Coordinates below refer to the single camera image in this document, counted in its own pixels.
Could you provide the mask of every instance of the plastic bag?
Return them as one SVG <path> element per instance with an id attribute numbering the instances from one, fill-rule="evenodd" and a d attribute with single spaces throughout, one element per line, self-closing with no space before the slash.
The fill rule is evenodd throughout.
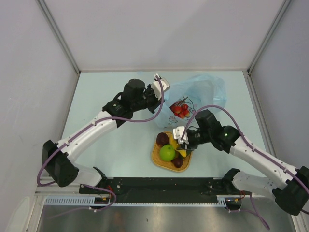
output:
<path id="1" fill-rule="evenodd" d="M 154 119 L 157 126 L 160 128 L 185 126 L 193 113 L 202 106 L 210 104 L 225 106 L 225 83 L 219 77 L 208 74 L 196 75 L 188 80 L 171 84 L 170 90 L 164 94 L 164 99 L 162 111 Z M 189 114 L 183 119 L 170 109 L 177 101 L 182 101 L 182 104 L 187 105 Z M 210 111 L 217 113 L 219 109 L 211 108 Z"/>

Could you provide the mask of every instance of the plum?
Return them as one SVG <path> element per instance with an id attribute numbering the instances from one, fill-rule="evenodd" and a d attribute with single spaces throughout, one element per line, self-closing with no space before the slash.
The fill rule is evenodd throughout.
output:
<path id="1" fill-rule="evenodd" d="M 156 137 L 156 143 L 159 145 L 159 146 L 164 146 L 164 145 L 167 145 L 169 144 L 169 137 L 167 134 L 165 133 L 159 133 Z"/>
<path id="2" fill-rule="evenodd" d="M 174 164 L 175 168 L 181 168 L 181 166 L 183 165 L 183 160 L 179 157 L 173 159 L 171 162 L 172 164 Z"/>

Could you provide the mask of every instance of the purple cable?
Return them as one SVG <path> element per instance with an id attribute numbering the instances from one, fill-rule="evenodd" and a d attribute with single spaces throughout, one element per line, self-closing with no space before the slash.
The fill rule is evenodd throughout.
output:
<path id="1" fill-rule="evenodd" d="M 161 93 L 162 93 L 162 96 L 161 96 L 161 104 L 160 104 L 160 108 L 158 110 L 158 112 L 152 116 L 151 118 L 149 119 L 143 119 L 143 120 L 133 120 L 133 119 L 128 119 L 128 118 L 124 118 L 124 117 L 105 117 L 105 118 L 101 118 L 101 119 L 98 119 L 97 121 L 95 121 L 95 124 L 98 124 L 104 120 L 109 120 L 109 119 L 113 119 L 113 120 L 122 120 L 122 121 L 127 121 L 127 122 L 149 122 L 153 119 L 155 119 L 159 113 L 161 112 L 162 110 L 162 107 L 163 107 L 163 103 L 164 103 L 164 91 L 163 91 L 163 86 L 162 86 L 162 83 L 161 83 L 161 80 L 160 78 L 156 77 L 158 82 L 159 82 L 159 85 L 160 85 L 160 89 L 161 89 Z M 74 140 L 76 139 L 78 136 L 80 136 L 81 134 L 83 134 L 86 130 L 88 130 L 89 128 L 93 127 L 94 125 L 93 124 L 89 124 L 88 126 L 86 126 L 84 129 L 82 129 L 80 132 L 76 133 L 76 135 L 74 135 L 72 138 L 70 138 L 68 140 L 69 144 Z M 42 172 L 43 170 L 46 168 L 47 164 L 52 160 L 52 158 L 60 151 L 62 150 L 63 148 L 65 148 L 65 146 L 67 146 L 67 144 L 63 144 L 62 146 L 60 146 L 56 151 L 54 151 L 50 157 L 48 157 L 48 159 L 44 162 L 44 164 L 42 165 L 42 167 L 40 168 L 39 170 L 39 173 L 37 175 L 37 184 L 38 186 L 48 186 L 48 185 L 51 185 L 53 183 L 55 183 L 55 181 L 52 181 L 52 182 L 49 182 L 49 183 L 46 183 L 46 184 L 42 184 L 40 182 L 40 178 L 41 178 L 41 175 L 42 175 Z"/>
<path id="2" fill-rule="evenodd" d="M 253 214 L 253 215 L 257 216 L 260 219 L 260 221 L 263 224 L 263 226 L 269 231 L 270 227 L 269 227 L 268 223 L 265 221 L 264 218 L 262 218 L 262 216 L 259 214 L 259 212 L 257 211 L 257 209 L 255 207 L 255 204 L 254 204 L 254 201 L 253 201 L 253 198 L 252 198 L 252 194 L 250 194 L 250 201 L 251 201 L 252 207 L 253 207 L 255 212 L 252 211 L 252 210 L 249 210 L 249 209 L 230 210 L 230 209 L 227 208 L 228 212 L 229 213 L 239 213 L 239 212 L 243 211 L 243 212 L 247 212 L 247 213 Z"/>
<path id="3" fill-rule="evenodd" d="M 248 140 L 245 138 L 244 134 L 242 133 L 238 123 L 236 122 L 236 120 L 233 118 L 233 116 L 224 108 L 218 106 L 218 105 L 207 105 L 207 106 L 203 106 L 202 108 L 200 108 L 199 110 L 197 110 L 193 115 L 192 117 L 190 118 L 190 120 L 188 121 L 187 125 L 185 126 L 184 128 L 184 131 L 183 131 L 183 135 L 181 137 L 181 139 L 183 139 L 184 135 L 185 135 L 185 132 L 187 131 L 188 127 L 189 127 L 189 124 L 191 123 L 191 121 L 194 119 L 194 117 L 196 116 L 196 114 L 204 109 L 207 109 L 207 108 L 211 108 L 211 107 L 214 107 L 214 108 L 218 108 L 222 111 L 224 111 L 229 117 L 230 119 L 233 121 L 233 123 L 235 124 L 237 130 L 239 131 L 242 139 L 244 140 L 245 144 L 252 150 L 252 151 L 255 151 L 256 153 L 260 154 L 261 156 L 263 156 L 265 159 L 269 160 L 270 162 L 272 162 L 273 164 L 275 164 L 276 166 L 278 166 L 279 168 L 281 168 L 282 170 L 285 170 L 287 172 L 287 174 L 289 174 L 291 177 L 293 177 L 300 185 L 301 187 L 304 188 L 304 190 L 307 192 L 307 194 L 309 195 L 309 189 L 306 187 L 306 185 L 304 185 L 304 183 L 296 176 L 294 175 L 290 170 L 288 169 L 285 169 L 285 167 L 283 165 L 281 165 L 280 163 L 276 162 L 275 160 L 273 160 L 271 157 L 268 157 L 267 155 L 265 155 L 263 152 L 257 150 L 256 148 L 254 148 L 251 143 L 248 142 Z"/>
<path id="4" fill-rule="evenodd" d="M 88 187 L 88 188 L 91 188 L 91 189 L 96 189 L 96 190 L 101 190 L 101 191 L 108 192 L 108 193 L 112 194 L 113 197 L 114 197 L 113 202 L 110 203 L 110 204 L 108 204 L 108 205 L 105 206 L 104 208 L 101 208 L 101 209 L 94 209 L 94 210 L 96 210 L 96 212 L 99 212 L 99 211 L 102 211 L 102 210 L 104 210 L 104 209 L 107 209 L 107 208 L 111 207 L 111 205 L 114 204 L 114 203 L 116 202 L 117 197 L 116 197 L 116 194 L 115 194 L 114 192 L 112 192 L 112 191 L 110 191 L 110 190 L 108 190 L 108 189 L 97 188 L 97 187 L 93 187 L 93 186 L 90 186 L 90 185 L 84 185 L 84 186 L 86 186 L 86 187 Z M 60 214 L 51 216 L 51 217 L 49 217 L 48 219 L 53 219 L 53 218 L 56 218 L 56 217 L 59 217 L 59 216 L 65 215 L 65 214 L 72 213 L 72 212 L 77 211 L 77 210 L 80 210 L 80 209 L 89 209 L 89 207 L 78 207 L 78 208 L 74 208 L 74 209 L 68 210 L 68 211 L 66 211 L 66 212 L 63 212 L 63 213 L 60 213 Z"/>

